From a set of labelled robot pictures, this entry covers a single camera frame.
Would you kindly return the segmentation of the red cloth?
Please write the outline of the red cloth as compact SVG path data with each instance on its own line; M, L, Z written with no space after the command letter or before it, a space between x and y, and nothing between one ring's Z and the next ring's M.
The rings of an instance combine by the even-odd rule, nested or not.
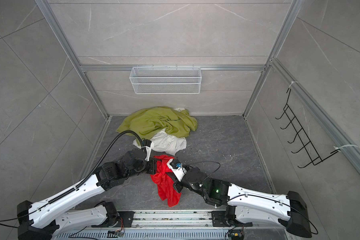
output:
M174 157L170 157L167 155L155 156L154 160L156 162L156 173L151 175L151 179L153 183L155 183L158 187L158 195L162 201L167 200L169 207L176 206L181 198L181 193L178 193L174 187L174 181L167 174L171 173L172 170L168 167L167 163L170 160L173 160Z

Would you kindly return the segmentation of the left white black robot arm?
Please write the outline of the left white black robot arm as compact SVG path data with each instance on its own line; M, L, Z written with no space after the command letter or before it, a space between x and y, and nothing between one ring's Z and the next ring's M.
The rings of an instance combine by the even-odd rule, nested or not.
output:
M121 217L111 202L103 202L86 210L74 211L80 203L122 185L138 174L154 175L157 159L144 150L128 151L119 160L96 167L87 179L42 201L24 201L17 206L18 239L51 240L75 228L120 226Z

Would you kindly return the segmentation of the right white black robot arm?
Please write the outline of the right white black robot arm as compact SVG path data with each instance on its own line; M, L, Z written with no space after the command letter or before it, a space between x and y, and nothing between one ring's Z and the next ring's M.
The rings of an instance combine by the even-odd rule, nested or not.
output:
M286 195L257 192L230 182L210 178L199 168L170 168L167 176L180 193L188 189L200 195L206 204L226 207L223 220L229 226L282 226L292 235L311 238L308 206L297 192Z

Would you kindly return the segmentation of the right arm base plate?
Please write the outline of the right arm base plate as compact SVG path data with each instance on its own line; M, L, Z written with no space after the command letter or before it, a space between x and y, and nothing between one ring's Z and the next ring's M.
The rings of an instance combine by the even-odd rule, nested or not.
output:
M213 227L252 227L253 223L241 223L235 219L230 219L224 211L212 211Z

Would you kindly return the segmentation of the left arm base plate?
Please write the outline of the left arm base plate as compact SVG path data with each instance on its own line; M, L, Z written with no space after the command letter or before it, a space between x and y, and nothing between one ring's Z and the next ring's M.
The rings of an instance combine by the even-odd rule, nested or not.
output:
M114 225L114 228L121 229L122 225L123 225L123 228L131 228L135 212L121 211L118 213L119 213L119 216L117 218L116 224Z

